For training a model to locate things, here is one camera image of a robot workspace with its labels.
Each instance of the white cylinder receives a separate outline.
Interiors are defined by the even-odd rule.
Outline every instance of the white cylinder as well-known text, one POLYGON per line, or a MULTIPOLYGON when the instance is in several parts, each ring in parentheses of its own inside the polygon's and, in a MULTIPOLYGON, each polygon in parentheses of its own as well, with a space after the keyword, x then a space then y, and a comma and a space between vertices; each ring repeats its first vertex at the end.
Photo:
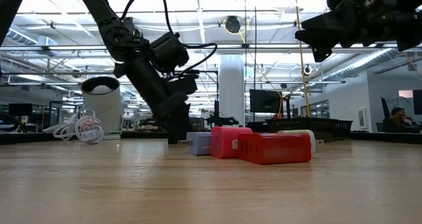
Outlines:
POLYGON ((95 111, 96 118, 102 122, 104 134, 121 134, 123 100, 119 81, 108 76, 90 78, 80 85, 80 90, 85 109, 95 111))

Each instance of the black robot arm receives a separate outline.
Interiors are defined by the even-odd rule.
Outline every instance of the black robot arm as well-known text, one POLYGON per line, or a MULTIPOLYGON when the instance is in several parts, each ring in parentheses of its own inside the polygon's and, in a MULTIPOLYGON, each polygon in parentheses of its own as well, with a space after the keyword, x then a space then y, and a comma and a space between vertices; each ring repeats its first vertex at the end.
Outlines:
MULTIPOLYGON (((204 60, 176 74, 175 68, 185 65, 189 60, 186 50, 188 46, 182 44, 178 40, 179 34, 174 34, 171 30, 166 0, 163 2, 169 32, 152 43, 142 37, 132 23, 132 18, 125 18, 133 1, 129 1, 123 16, 118 17, 107 0, 83 0, 98 25, 110 55, 119 62, 115 64, 114 75, 118 78, 127 76, 151 108, 154 118, 169 131, 170 142, 184 140, 186 132, 191 128, 190 105, 185 102, 187 95, 197 89, 197 75, 192 73, 191 69, 204 60)), ((0 10, 5 15, 0 23, 0 43, 3 43, 21 2, 22 0, 0 0, 0 10)), ((214 45, 214 50, 207 58, 217 48, 216 44, 211 45, 214 45)))
POLYGON ((316 62, 340 43, 351 47, 396 41, 403 51, 422 41, 422 0, 327 0, 329 12, 302 22, 295 37, 312 47, 316 62))

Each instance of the computer monitor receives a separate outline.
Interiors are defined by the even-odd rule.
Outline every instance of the computer monitor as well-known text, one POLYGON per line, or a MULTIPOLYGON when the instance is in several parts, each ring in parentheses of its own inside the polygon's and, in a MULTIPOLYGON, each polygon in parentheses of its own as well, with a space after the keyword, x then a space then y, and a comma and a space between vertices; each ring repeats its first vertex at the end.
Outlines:
POLYGON ((32 114, 31 103, 10 103, 9 115, 11 116, 29 116, 32 114))
POLYGON ((251 112, 278 113, 280 110, 280 95, 275 91, 249 90, 251 112))
POLYGON ((413 108, 415 115, 422 115, 422 90, 413 90, 413 108))

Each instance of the sticker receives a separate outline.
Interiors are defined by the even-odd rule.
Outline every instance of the sticker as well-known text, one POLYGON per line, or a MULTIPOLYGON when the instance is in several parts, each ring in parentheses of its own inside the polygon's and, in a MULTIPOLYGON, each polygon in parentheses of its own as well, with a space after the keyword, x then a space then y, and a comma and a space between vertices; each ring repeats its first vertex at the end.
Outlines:
POLYGON ((237 150, 238 147, 238 141, 237 139, 234 139, 233 141, 231 141, 231 148, 233 148, 234 150, 237 150))

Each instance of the black crate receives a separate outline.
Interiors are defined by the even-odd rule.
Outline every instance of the black crate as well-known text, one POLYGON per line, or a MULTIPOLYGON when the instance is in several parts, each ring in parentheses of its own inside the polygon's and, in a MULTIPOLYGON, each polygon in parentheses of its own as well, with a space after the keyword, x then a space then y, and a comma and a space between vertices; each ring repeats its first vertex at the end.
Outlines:
POLYGON ((280 130, 311 130, 317 134, 324 134, 324 137, 333 139, 347 138, 350 133, 353 121, 340 121, 337 119, 319 118, 295 118, 295 119, 268 119, 268 131, 278 132, 280 130))
POLYGON ((253 132, 268 132, 267 122, 249 122, 246 127, 252 129, 253 132))

